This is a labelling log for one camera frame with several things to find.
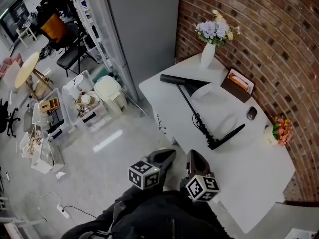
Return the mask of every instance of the brick wall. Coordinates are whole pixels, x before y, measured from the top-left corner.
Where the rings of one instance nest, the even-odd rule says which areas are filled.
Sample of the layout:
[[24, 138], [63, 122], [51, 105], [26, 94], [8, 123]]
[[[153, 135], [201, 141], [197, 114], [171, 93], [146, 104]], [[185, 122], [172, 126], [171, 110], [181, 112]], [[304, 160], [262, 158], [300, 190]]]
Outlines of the brick wall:
[[194, 24], [212, 20], [213, 9], [242, 33], [216, 58], [253, 80], [269, 117], [284, 113], [293, 122], [287, 151], [296, 173], [285, 198], [319, 203], [319, 0], [180, 0], [178, 61], [202, 52]]

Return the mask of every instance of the desk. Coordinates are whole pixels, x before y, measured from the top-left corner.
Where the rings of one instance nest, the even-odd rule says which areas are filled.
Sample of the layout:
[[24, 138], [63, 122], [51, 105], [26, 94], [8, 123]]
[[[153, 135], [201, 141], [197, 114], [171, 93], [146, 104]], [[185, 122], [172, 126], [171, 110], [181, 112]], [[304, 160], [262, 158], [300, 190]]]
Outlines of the desk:
[[31, 73], [33, 73], [47, 88], [49, 88], [51, 91], [53, 91], [53, 89], [44, 80], [45, 76], [42, 73], [40, 73], [38, 70], [36, 70], [36, 68], [35, 68], [35, 66], [38, 63], [39, 57], [40, 57], [39, 52], [33, 53], [25, 61], [25, 63], [23, 64], [23, 66], [21, 67], [20, 71], [18, 72], [18, 74], [15, 78], [15, 87], [18, 89], [23, 85], [23, 83], [26, 83], [28, 85], [28, 87], [30, 88], [31, 93], [34, 95], [34, 97], [38, 101], [40, 101], [38, 96], [35, 94], [35, 92], [33, 91], [33, 88], [31, 87], [31, 85], [27, 81], [27, 79], [29, 78]]
[[23, 37], [28, 31], [29, 31], [30, 34], [34, 37], [34, 39], [37, 40], [36, 36], [35, 36], [34, 33], [32, 32], [32, 30], [30, 29], [31, 25], [32, 25], [32, 22], [26, 27], [26, 29], [25, 29], [22, 33], [20, 32], [19, 29], [16, 30], [16, 32], [17, 32], [18, 35], [19, 35], [18, 38], [19, 38], [20, 41], [25, 45], [25, 47], [27, 47], [27, 49], [28, 49], [29, 47], [28, 47], [27, 44], [24, 42], [24, 40], [22, 39], [22, 37]]
[[[178, 63], [139, 87], [185, 153], [194, 149], [206, 158], [221, 189], [217, 197], [247, 233], [282, 198], [295, 169], [285, 148], [265, 142], [263, 131], [271, 122], [256, 101], [250, 98], [242, 103], [221, 88], [228, 71], [217, 59], [208, 69], [200, 69], [200, 58], [198, 54]], [[213, 136], [222, 138], [243, 123], [245, 128], [210, 150], [205, 136], [193, 125], [193, 113], [181, 92], [176, 85], [161, 82], [162, 73], [213, 83], [213, 90], [197, 100], [191, 99], [182, 87]], [[251, 106], [258, 112], [253, 121], [246, 117]]]

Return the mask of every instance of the black office chair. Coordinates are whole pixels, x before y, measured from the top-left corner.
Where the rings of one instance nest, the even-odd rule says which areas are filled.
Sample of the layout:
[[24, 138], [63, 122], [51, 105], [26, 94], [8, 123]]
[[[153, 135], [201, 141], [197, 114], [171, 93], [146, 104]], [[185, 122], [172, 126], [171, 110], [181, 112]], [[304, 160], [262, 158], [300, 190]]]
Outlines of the black office chair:
[[2, 98], [0, 100], [0, 133], [5, 132], [6, 128], [8, 128], [7, 135], [10, 136], [9, 131], [11, 131], [11, 134], [14, 138], [16, 138], [16, 135], [13, 133], [13, 123], [17, 120], [20, 121], [20, 118], [14, 118], [15, 111], [19, 111], [18, 108], [14, 108], [13, 113], [9, 115], [8, 112], [8, 101], [5, 102], [4, 105], [2, 105]]
[[[87, 52], [84, 45], [81, 45], [82, 38], [84, 33], [81, 33], [79, 27], [75, 23], [67, 24], [67, 36], [68, 36], [68, 47], [65, 49], [65, 53], [58, 59], [56, 62], [60, 67], [66, 70], [66, 76], [68, 77], [68, 70], [72, 71], [75, 74], [80, 74], [80, 58], [84, 58], [84, 54], [93, 59], [97, 64], [98, 62]], [[74, 63], [78, 61], [78, 73], [74, 72], [70, 68]]]

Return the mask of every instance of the brown tissue box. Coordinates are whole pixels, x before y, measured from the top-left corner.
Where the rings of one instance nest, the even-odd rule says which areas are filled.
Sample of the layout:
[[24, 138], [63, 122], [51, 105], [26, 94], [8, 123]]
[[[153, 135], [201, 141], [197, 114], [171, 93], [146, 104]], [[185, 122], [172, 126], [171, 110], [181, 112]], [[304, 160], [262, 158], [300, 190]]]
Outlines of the brown tissue box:
[[[248, 91], [245, 91], [243, 88], [239, 87], [236, 83], [228, 78], [229, 75], [231, 75], [232, 73], [248, 83]], [[243, 76], [236, 70], [231, 69], [220, 86], [231, 93], [233, 96], [237, 97], [240, 101], [245, 103], [248, 99], [250, 99], [255, 85], [245, 76]]]

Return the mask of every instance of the flower pot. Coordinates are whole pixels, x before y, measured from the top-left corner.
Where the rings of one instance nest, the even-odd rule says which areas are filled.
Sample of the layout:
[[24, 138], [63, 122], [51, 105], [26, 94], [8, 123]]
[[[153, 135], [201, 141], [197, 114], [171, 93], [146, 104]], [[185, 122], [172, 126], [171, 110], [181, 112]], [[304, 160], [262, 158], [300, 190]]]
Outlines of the flower pot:
[[215, 44], [210, 44], [207, 43], [203, 53], [201, 55], [201, 60], [200, 60], [200, 67], [205, 69], [208, 68], [208, 66], [210, 65], [211, 61], [214, 58], [215, 55], [215, 50], [216, 50], [216, 45]]
[[265, 141], [270, 145], [278, 144], [278, 141], [274, 138], [274, 135], [273, 135], [273, 126], [266, 127], [264, 131], [264, 138], [265, 138]]

